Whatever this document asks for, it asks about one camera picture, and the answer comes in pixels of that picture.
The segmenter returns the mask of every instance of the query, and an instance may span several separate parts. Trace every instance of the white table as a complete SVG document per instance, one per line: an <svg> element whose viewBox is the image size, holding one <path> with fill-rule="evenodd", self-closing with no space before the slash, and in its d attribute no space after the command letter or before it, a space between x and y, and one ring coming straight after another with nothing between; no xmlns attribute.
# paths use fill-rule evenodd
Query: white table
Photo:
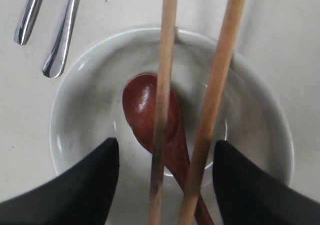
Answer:
<svg viewBox="0 0 320 225"><path fill-rule="evenodd" d="M51 106L63 75L41 67L65 0L43 0L26 46L13 41L25 0L0 0L0 201L55 176ZM177 25L218 38L227 0L179 0ZM320 201L320 0L247 0L236 50L279 98L294 140L292 187ZM162 0L81 0L66 71L116 30L161 22Z"/></svg>

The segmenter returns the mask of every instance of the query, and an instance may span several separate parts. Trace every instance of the ceramic bowl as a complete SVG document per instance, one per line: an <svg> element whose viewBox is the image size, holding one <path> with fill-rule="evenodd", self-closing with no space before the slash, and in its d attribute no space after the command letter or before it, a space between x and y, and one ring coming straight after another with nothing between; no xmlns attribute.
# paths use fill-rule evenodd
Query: ceramic bowl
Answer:
<svg viewBox="0 0 320 225"><path fill-rule="evenodd" d="M160 32L157 26L134 27L92 46L67 73L53 104L49 139L57 175L107 137L119 142L119 180L108 225L148 223L151 155L126 122L122 91L135 75L157 72ZM171 80L190 154L216 44L198 33L177 30ZM231 61L201 187L213 220L222 224L211 176L217 139L227 139L264 171L290 183L294 152L285 115L265 83L237 53ZM163 186L161 223L176 224L183 193L168 170Z"/></svg>

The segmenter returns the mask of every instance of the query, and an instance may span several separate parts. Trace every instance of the red-brown spoon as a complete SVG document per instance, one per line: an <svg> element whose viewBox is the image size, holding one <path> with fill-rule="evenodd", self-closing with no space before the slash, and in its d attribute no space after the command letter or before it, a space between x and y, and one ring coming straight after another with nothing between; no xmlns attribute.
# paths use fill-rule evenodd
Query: red-brown spoon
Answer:
<svg viewBox="0 0 320 225"><path fill-rule="evenodd" d="M157 75L142 73L129 81L122 94L125 118L136 139L150 153L153 149L156 92ZM164 163L184 190L190 158L182 114L173 89L170 91ZM198 225L214 225L201 196L194 217Z"/></svg>

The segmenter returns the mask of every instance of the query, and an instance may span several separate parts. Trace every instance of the metal utensil handle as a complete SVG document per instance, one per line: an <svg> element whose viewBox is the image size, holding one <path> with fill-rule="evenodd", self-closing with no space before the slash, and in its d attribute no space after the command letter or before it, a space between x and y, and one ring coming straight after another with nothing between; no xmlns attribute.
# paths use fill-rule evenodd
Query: metal utensil handle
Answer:
<svg viewBox="0 0 320 225"><path fill-rule="evenodd" d="M42 68L43 74L48 78L57 78L64 71L79 1L67 0L61 14L57 34Z"/></svg>
<svg viewBox="0 0 320 225"><path fill-rule="evenodd" d="M19 45L25 45L30 37L37 19L42 0L26 0L21 11L13 40Z"/></svg>

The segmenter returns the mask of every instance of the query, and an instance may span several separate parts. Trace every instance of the black object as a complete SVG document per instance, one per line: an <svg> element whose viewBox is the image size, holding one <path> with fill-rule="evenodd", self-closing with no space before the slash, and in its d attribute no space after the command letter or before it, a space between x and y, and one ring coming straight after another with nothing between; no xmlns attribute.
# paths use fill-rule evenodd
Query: black object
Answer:
<svg viewBox="0 0 320 225"><path fill-rule="evenodd" d="M65 173L0 203L0 225L104 225L118 175L118 142L108 138Z"/></svg>
<svg viewBox="0 0 320 225"><path fill-rule="evenodd" d="M216 144L212 175L225 225L320 224L320 204L275 180L227 141Z"/></svg>

